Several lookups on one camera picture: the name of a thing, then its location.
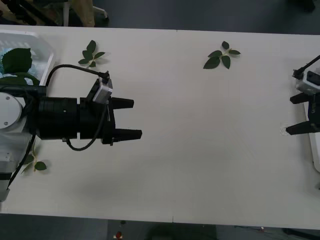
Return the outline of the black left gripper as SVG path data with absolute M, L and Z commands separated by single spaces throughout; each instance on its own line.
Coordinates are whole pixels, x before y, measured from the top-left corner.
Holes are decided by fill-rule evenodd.
M 81 97 L 79 103 L 79 138 L 91 140 L 97 133 L 96 139 L 102 144 L 111 145 L 115 141 L 138 140 L 142 130 L 116 128 L 113 109 L 132 109 L 133 99 L 112 97 L 109 102 L 96 103 Z

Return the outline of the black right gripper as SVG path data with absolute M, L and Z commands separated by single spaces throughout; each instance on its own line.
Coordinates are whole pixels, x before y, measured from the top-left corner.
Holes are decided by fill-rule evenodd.
M 312 96 L 306 93 L 299 93 L 292 96 L 290 99 L 292 104 L 301 104 L 308 102 L 308 120 L 292 126 L 289 126 L 285 131 L 289 135 L 302 135 L 309 133 L 320 132 L 320 94 L 316 93 Z

